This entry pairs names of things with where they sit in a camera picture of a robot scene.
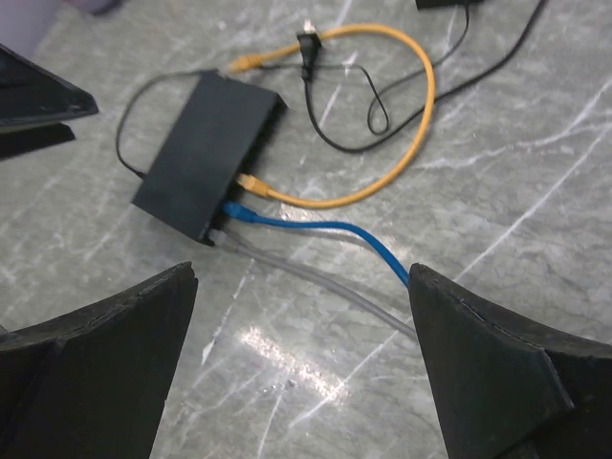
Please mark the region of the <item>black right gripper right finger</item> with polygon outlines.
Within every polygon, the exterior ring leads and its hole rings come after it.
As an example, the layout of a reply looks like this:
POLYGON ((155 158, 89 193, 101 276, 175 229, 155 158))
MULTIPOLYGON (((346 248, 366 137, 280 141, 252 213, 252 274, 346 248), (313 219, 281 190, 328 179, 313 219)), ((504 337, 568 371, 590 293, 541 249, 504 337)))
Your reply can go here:
POLYGON ((611 347, 414 264, 409 300, 450 458, 608 458, 611 347))

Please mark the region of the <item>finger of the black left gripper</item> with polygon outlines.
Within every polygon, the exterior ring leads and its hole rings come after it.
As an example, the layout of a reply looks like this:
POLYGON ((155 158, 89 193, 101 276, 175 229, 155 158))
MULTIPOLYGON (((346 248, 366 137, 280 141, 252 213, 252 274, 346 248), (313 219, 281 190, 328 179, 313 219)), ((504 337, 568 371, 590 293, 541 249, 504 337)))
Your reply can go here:
POLYGON ((94 97, 1 46, 1 132, 11 133, 98 113, 94 97))
POLYGON ((44 125, 1 135, 1 157, 12 158, 76 139, 66 124, 44 125))

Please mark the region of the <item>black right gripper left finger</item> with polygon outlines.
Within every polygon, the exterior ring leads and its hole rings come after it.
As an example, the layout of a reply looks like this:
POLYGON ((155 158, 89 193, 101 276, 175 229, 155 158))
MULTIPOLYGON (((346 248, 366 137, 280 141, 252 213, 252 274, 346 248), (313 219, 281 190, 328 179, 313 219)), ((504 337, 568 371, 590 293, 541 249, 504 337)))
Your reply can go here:
POLYGON ((68 314, 3 330, 2 457, 149 457, 197 289, 185 262, 68 314))

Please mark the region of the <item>black network switch box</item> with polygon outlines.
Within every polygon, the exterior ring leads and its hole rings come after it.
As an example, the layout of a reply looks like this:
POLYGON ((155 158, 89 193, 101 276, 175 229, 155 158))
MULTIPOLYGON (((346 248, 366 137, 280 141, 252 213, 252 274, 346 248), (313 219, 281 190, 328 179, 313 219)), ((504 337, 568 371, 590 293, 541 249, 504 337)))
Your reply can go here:
POLYGON ((208 70, 199 77, 132 203, 204 245, 287 108, 271 90, 208 70))

